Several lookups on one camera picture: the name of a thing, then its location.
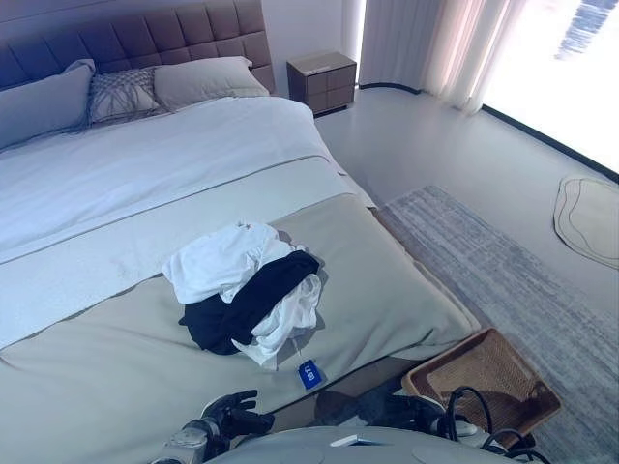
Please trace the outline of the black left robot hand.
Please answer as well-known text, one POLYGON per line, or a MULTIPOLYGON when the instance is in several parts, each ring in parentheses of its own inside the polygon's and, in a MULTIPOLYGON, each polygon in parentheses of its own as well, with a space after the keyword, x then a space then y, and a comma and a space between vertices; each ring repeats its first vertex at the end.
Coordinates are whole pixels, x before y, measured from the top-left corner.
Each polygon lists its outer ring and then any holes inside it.
POLYGON ((265 434, 271 430, 275 416, 254 412, 257 395, 257 390, 248 390, 218 397, 203 408, 201 417, 216 423, 219 434, 228 439, 265 434))

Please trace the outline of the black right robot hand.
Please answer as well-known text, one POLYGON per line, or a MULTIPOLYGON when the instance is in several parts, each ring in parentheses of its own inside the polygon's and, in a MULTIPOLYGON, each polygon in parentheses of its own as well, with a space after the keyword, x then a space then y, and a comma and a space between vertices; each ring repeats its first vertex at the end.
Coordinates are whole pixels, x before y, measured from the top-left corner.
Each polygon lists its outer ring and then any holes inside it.
POLYGON ((445 413, 440 403, 425 396, 390 395, 369 424, 430 433, 432 425, 445 413))

